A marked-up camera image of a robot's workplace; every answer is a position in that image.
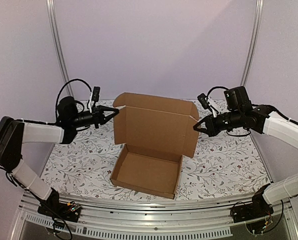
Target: floral tablecloth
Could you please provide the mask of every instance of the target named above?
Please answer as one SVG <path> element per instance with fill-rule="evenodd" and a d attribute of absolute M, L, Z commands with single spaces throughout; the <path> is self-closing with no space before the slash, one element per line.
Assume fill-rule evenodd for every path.
<path fill-rule="evenodd" d="M 198 101 L 193 102 L 201 118 L 210 114 Z M 112 100 L 103 100 L 98 104 L 112 106 L 112 103 Z M 224 101 L 217 103 L 222 111 L 226 110 Z M 79 132 L 73 143 L 56 144 L 41 177 L 64 194 L 131 201 L 164 199 L 112 185 L 110 175 L 122 147 L 114 144 L 112 120 L 99 129 L 92 126 Z M 194 158 L 183 158 L 174 199 L 195 200 L 252 193 L 269 182 L 250 136 L 233 137 L 223 131 L 215 137 L 208 137 L 201 133 Z"/>

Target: black cable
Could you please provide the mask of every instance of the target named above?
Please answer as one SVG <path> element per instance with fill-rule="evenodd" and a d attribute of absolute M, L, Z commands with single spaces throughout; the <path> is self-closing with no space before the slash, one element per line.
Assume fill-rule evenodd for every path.
<path fill-rule="evenodd" d="M 76 79 L 72 79 L 72 80 L 66 82 L 66 83 L 62 86 L 62 88 L 60 89 L 60 91 L 59 91 L 59 93 L 58 93 L 58 96 L 57 96 L 57 99 L 56 99 L 56 101 L 55 101 L 55 120 L 56 120 L 56 122 L 58 122 L 57 106 L 58 106 L 58 102 L 59 102 L 60 95 L 61 95 L 61 93 L 63 92 L 63 90 L 65 89 L 65 87 L 66 87 L 68 84 L 72 83 L 72 82 L 82 82 L 82 83 L 84 83 L 84 84 L 88 87 L 90 93 L 92 92 L 92 89 L 91 89 L 90 85 L 89 85 L 86 81 L 84 81 L 84 80 L 82 80 L 82 79 L 76 78 Z"/>
<path fill-rule="evenodd" d="M 251 131 L 248 130 L 248 133 L 246 133 L 246 134 L 241 134 L 241 135 L 233 135 L 233 134 L 230 134 L 230 133 L 228 132 L 228 130 L 226 131 L 226 133 L 227 133 L 229 136 L 231 136 L 231 137 L 247 137 L 247 136 L 249 136 L 249 135 L 251 134 Z"/>
<path fill-rule="evenodd" d="M 243 205 L 247 206 L 243 201 L 237 201 L 237 202 L 232 206 L 232 208 L 230 209 L 230 216 L 231 216 L 231 217 L 234 217 L 234 214 L 233 214 L 233 208 L 234 208 L 237 204 L 243 204 Z"/>
<path fill-rule="evenodd" d="M 7 127 L 6 127 L 6 130 L 4 131 L 4 133 L 3 133 L 3 135 L 2 135 L 2 137 L 1 137 L 1 139 L 3 139 L 5 136 L 6 136 L 6 134 L 7 134 L 7 132 L 8 132 L 8 130 L 9 130 L 9 128 L 11 127 L 11 125 L 12 125 L 12 123 L 14 122 L 14 121 L 19 121 L 19 120 L 11 120 L 11 122 L 9 122 L 9 124 L 7 125 Z M 9 175 L 10 174 L 10 172 L 9 171 L 7 171 L 4 167 L 2 167 L 2 166 L 0 166 L 0 169 L 1 170 L 4 170 L 5 171 L 5 176 L 6 176 L 6 178 L 8 179 L 8 181 L 9 182 L 11 182 L 13 185 L 15 185 L 16 187 L 17 187 L 17 184 L 16 184 L 16 182 L 18 183 L 18 181 L 16 180 L 16 179 L 14 179 L 14 177 L 12 176 L 12 175 Z M 61 237 L 59 237 L 56 233 L 55 233 L 55 235 L 56 235 L 56 237 L 57 238 L 59 238 L 59 239 L 61 239 L 61 240 L 72 240 L 73 239 L 73 234 L 72 234 L 72 232 L 71 232 L 71 230 L 69 229 L 69 226 L 68 226 L 68 224 L 66 223 L 66 221 L 61 217 L 61 216 L 59 216 L 56 212 L 54 212 L 53 210 L 51 210 L 39 197 L 37 197 L 33 192 L 31 192 L 31 191 L 29 191 L 42 205 L 44 205 L 52 214 L 54 214 L 57 218 L 59 218 L 60 220 L 62 220 L 63 221 L 63 223 L 65 224 L 65 226 L 68 228 L 68 231 L 69 231 L 69 233 L 70 233 L 70 238 L 69 239 L 65 239 L 65 238 L 61 238 Z"/>
<path fill-rule="evenodd" d="M 82 106 L 82 110 L 81 110 L 79 113 L 81 113 L 81 112 L 83 112 L 83 111 L 85 110 L 85 105 L 84 105 L 81 101 L 77 101 L 77 100 L 75 100 L 74 102 L 75 102 L 76 104 Z"/>
<path fill-rule="evenodd" d="M 88 128 L 90 128 L 90 125 L 89 125 L 89 126 L 86 126 L 86 127 L 84 127 L 83 129 L 79 129 L 79 130 L 77 130 L 77 132 L 82 132 L 82 131 L 84 131 L 84 130 L 87 130 Z"/>
<path fill-rule="evenodd" d="M 274 111 L 276 111 L 281 117 L 283 117 L 284 119 L 288 120 L 289 122 L 298 125 L 298 122 L 290 119 L 289 117 L 287 117 L 286 115 L 284 115 L 281 111 L 279 111 L 276 107 L 272 106 L 272 105 L 267 105 L 268 107 L 273 108 Z"/>
<path fill-rule="evenodd" d="M 26 120 L 26 119 L 17 119 L 16 121 L 30 123 L 30 124 L 56 125 L 56 122 L 44 122 L 44 121 L 34 121 L 34 120 Z"/>
<path fill-rule="evenodd" d="M 39 201 L 39 203 L 40 203 L 41 205 L 43 205 L 45 208 L 47 208 L 47 209 L 48 209 L 48 210 L 55 216 L 55 217 L 52 217 L 52 220 L 53 220 L 54 222 L 57 222 L 57 221 L 55 220 L 55 218 L 58 218 L 58 219 L 60 219 L 61 221 L 63 221 L 64 225 L 65 225 L 66 228 L 68 229 L 68 232 L 69 232 L 69 234 L 70 234 L 70 238 L 66 239 L 66 238 L 62 238 L 62 237 L 58 236 L 58 234 L 56 233 L 55 223 L 53 223 L 53 233 L 54 233 L 54 235 L 55 235 L 57 238 L 59 238 L 60 240 L 72 240 L 74 236 L 73 236 L 73 233 L 71 232 L 71 230 L 70 230 L 70 228 L 69 228 L 67 222 L 66 222 L 66 221 L 65 221 L 65 220 L 64 220 L 58 213 L 56 213 L 56 212 L 53 211 L 50 207 L 48 207 L 47 204 L 45 204 L 45 202 L 44 202 L 42 199 L 40 199 L 38 196 L 36 196 L 32 191 L 29 190 L 29 192 L 35 197 L 35 199 L 37 199 L 37 200 Z"/>
<path fill-rule="evenodd" d="M 213 88 L 211 88 L 209 91 L 208 91 L 208 93 L 207 93 L 207 99 L 208 99 L 208 97 L 209 97 L 209 95 L 211 94 L 211 92 L 213 91 L 213 90 L 215 90 L 215 89 L 224 89 L 224 90 L 228 90 L 228 88 L 227 87 L 225 87 L 225 86 L 214 86 Z"/>
<path fill-rule="evenodd" d="M 15 120 L 11 120 L 11 122 L 8 123 L 8 125 L 7 125 L 7 127 L 6 127 L 6 130 L 4 131 L 4 133 L 3 133 L 2 137 L 1 137 L 1 139 L 4 139 L 4 137 L 6 136 L 6 134 L 7 134 L 8 130 L 9 130 L 11 124 L 12 124 L 14 121 L 15 121 Z M 15 185 L 15 182 L 12 181 L 12 180 L 8 177 L 8 176 L 9 176 L 9 175 L 8 175 L 9 172 L 8 172 L 4 167 L 2 167 L 2 166 L 0 166 L 0 169 L 5 171 L 5 173 L 6 173 L 6 178 L 9 180 L 9 182 L 11 182 L 13 185 Z"/>
<path fill-rule="evenodd" d="M 278 224 L 280 223 L 281 219 L 283 218 L 283 215 L 284 215 L 284 202 L 282 200 L 280 200 L 280 201 L 281 201 L 281 207 L 282 207 L 280 217 L 279 217 L 277 223 L 272 228 L 270 228 L 268 231 L 263 232 L 264 234 L 269 233 L 272 230 L 274 230 L 278 226 Z"/>

